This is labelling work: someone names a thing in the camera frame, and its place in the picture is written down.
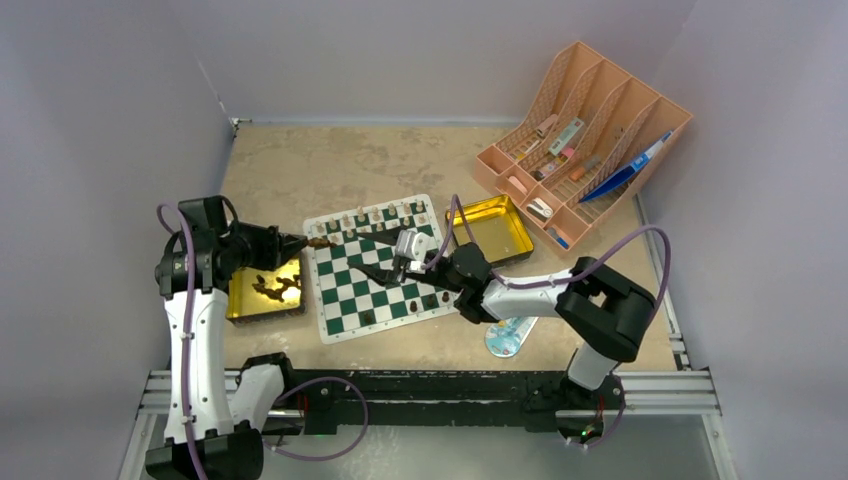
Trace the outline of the white stapler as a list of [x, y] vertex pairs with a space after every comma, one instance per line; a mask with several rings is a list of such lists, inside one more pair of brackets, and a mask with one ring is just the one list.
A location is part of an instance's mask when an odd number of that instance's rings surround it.
[[554, 215], [554, 209], [539, 197], [531, 198], [526, 210], [541, 222], [548, 221]]

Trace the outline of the dark pieces in tray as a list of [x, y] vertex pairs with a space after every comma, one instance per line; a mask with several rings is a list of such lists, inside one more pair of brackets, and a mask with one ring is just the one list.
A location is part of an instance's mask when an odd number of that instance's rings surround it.
[[272, 281], [257, 274], [251, 287], [260, 297], [280, 303], [300, 301], [303, 296], [299, 274], [288, 277], [277, 276]]

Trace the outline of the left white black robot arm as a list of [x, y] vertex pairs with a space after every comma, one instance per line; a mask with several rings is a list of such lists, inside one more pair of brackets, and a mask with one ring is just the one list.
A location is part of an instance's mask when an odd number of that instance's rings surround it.
[[214, 195], [171, 205], [171, 231], [154, 275], [171, 341], [171, 393], [164, 444], [147, 451], [154, 479], [257, 479], [264, 466], [261, 431], [272, 408], [297, 399], [298, 382], [282, 353], [253, 357], [226, 390], [223, 327], [229, 282], [244, 269], [274, 271], [307, 247], [303, 235], [238, 219]]

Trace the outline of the teal white box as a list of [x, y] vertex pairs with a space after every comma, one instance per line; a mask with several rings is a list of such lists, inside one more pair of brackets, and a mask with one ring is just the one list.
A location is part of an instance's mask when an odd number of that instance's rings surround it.
[[569, 143], [577, 136], [584, 127], [585, 122], [579, 117], [574, 117], [565, 128], [558, 134], [556, 139], [548, 147], [548, 152], [553, 156], [559, 156]]

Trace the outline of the white chess pieces row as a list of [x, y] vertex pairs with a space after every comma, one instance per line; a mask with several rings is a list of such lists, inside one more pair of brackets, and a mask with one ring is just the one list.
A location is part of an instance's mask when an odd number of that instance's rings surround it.
[[339, 243], [355, 239], [360, 232], [394, 228], [435, 236], [432, 213], [432, 206], [423, 197], [409, 197], [307, 219], [303, 229], [310, 238], [324, 237]]

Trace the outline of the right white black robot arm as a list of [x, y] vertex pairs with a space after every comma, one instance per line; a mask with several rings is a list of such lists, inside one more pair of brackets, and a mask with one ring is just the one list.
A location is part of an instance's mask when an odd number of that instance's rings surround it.
[[366, 239], [394, 247], [392, 266], [348, 265], [383, 287], [406, 280], [453, 292], [454, 307], [474, 323], [517, 317], [560, 318], [583, 340], [561, 381], [564, 399], [584, 407], [596, 399], [611, 372], [634, 361], [660, 297], [607, 266], [611, 257], [584, 256], [571, 268], [536, 277], [502, 277], [481, 248], [469, 242], [452, 252], [432, 237], [399, 227]]

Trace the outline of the peach plastic file organizer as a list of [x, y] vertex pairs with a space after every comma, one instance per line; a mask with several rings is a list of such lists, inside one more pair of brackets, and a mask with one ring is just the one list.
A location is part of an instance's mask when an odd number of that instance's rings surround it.
[[[574, 118], [582, 130], [559, 156], [548, 147]], [[641, 190], [692, 121], [692, 114], [583, 42], [551, 62], [518, 127], [476, 157], [475, 180], [508, 195], [530, 228], [561, 251], [572, 249]], [[579, 200], [667, 131], [674, 133], [634, 178], [594, 200]], [[526, 205], [554, 209], [546, 222]]]

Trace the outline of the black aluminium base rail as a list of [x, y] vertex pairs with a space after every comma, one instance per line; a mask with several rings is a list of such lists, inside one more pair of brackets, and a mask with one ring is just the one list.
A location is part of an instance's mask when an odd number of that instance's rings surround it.
[[591, 435], [617, 415], [711, 415], [720, 411], [706, 371], [633, 372], [607, 377], [596, 393], [569, 387], [559, 371], [414, 371], [297, 369], [277, 403], [277, 426], [302, 420], [309, 434], [342, 425], [521, 427], [528, 432]]

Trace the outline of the left gold tin tray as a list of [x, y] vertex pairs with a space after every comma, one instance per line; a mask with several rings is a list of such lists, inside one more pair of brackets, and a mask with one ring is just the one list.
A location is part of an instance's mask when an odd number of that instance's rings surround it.
[[273, 271], [243, 268], [229, 281], [226, 319], [233, 324], [247, 325], [305, 312], [301, 256]]

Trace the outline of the blue packaged toy blister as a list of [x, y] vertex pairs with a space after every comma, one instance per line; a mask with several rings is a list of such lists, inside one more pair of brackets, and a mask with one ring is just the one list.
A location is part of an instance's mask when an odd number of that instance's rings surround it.
[[515, 356], [525, 343], [538, 317], [514, 317], [491, 324], [484, 335], [486, 349], [497, 358]]

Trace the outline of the gold tin tray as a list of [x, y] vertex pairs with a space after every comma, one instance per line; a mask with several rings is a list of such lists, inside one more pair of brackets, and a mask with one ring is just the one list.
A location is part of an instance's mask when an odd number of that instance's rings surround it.
[[522, 217], [508, 195], [499, 195], [462, 206], [466, 222], [455, 214], [451, 240], [455, 247], [471, 242], [474, 235], [485, 259], [502, 268], [530, 258], [535, 246]]
[[233, 324], [247, 325], [305, 312], [301, 256], [273, 271], [243, 268], [229, 281], [226, 319]]

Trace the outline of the right gold tin tray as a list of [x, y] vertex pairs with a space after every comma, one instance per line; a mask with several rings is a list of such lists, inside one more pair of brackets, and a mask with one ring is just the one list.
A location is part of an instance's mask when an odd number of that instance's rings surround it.
[[530, 258], [535, 246], [522, 217], [508, 195], [499, 195], [462, 206], [466, 222], [455, 214], [451, 240], [455, 247], [471, 242], [474, 235], [485, 259], [502, 268]]

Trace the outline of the green white chess board mat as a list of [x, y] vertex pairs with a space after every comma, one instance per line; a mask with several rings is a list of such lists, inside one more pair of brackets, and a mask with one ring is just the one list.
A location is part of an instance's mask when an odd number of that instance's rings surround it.
[[[440, 247], [444, 236], [431, 198], [427, 194], [417, 194], [402, 199], [409, 197], [423, 197], [432, 206], [433, 247]], [[309, 248], [305, 253], [308, 271], [306, 290], [311, 295], [318, 332], [324, 344], [343, 342], [456, 312], [453, 306], [456, 295], [450, 291], [412, 280], [396, 287], [381, 287], [358, 270], [351, 269], [348, 266], [350, 260], [376, 264], [391, 256], [389, 246], [363, 240], [359, 237], [360, 233], [344, 243], [335, 242], [336, 247]], [[442, 301], [445, 291], [452, 295], [450, 303]], [[427, 308], [424, 298], [428, 295], [437, 298], [436, 308]], [[418, 304], [416, 313], [409, 311], [411, 301]], [[361, 324], [362, 313], [366, 311], [373, 312], [374, 325]]]

